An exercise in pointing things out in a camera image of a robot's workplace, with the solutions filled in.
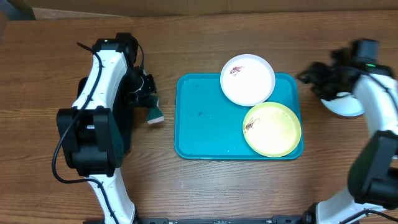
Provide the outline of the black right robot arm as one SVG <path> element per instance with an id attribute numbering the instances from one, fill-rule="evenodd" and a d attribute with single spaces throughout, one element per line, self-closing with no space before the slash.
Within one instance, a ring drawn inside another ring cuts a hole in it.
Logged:
<path id="1" fill-rule="evenodd" d="M 370 138 L 349 170 L 347 187 L 314 203 L 296 223 L 359 223 L 370 214 L 397 221 L 385 213 L 397 209 L 397 169 L 391 167 L 397 159 L 397 80 L 391 67 L 378 64 L 378 49 L 378 41 L 358 39 L 332 51 L 331 65 L 314 62 L 297 75 L 321 100 L 358 100 Z"/>

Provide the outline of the light blue plate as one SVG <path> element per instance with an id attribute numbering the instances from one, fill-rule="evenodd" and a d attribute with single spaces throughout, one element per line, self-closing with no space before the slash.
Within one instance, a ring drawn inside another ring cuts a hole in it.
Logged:
<path id="1" fill-rule="evenodd" d="M 321 102 L 331 112 L 340 116 L 355 117 L 364 113 L 359 100 L 349 92 L 339 92 L 336 99 L 330 101 L 321 99 Z"/>

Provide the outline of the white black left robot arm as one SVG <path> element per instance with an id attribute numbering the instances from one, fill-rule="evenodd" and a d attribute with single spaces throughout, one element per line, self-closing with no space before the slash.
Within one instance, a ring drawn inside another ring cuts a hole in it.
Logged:
<path id="1" fill-rule="evenodd" d="M 102 223 L 138 223 L 121 166 L 131 150 L 134 109 L 147 108 L 149 124 L 164 121 L 155 81 L 144 70 L 143 62 L 135 64 L 137 53 L 143 49 L 128 32 L 119 32 L 113 39 L 98 39 L 88 51 L 93 55 L 90 74 L 80 80 L 72 106 L 57 113 L 60 140 L 52 173 L 62 183 L 89 183 L 104 212 Z M 79 179 L 65 180 L 58 175 L 60 151 Z"/>

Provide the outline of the white plate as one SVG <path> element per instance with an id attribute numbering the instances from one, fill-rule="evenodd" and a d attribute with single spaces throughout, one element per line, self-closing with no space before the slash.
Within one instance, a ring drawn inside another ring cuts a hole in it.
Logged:
<path id="1" fill-rule="evenodd" d="M 241 54 L 230 59 L 220 73 L 224 95 L 240 106 L 255 106 L 266 101 L 275 88 L 275 73 L 262 57 Z"/>

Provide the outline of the yellow plate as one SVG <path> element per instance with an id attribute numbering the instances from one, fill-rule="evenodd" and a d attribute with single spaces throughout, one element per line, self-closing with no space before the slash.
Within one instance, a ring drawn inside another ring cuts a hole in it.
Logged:
<path id="1" fill-rule="evenodd" d="M 243 120 L 243 136 L 256 153 L 283 157 L 295 150 L 302 136 L 297 115 L 287 106 L 265 102 L 252 107 Z"/>

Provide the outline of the pink green sponge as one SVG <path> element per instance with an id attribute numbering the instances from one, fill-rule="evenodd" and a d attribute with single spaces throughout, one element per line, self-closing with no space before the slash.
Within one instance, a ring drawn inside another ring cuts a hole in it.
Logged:
<path id="1" fill-rule="evenodd" d="M 164 121 L 164 115 L 159 107 L 159 97 L 158 96 L 150 96 L 149 98 L 151 105 L 148 107 L 147 114 L 147 123 L 155 124 L 161 123 Z"/>

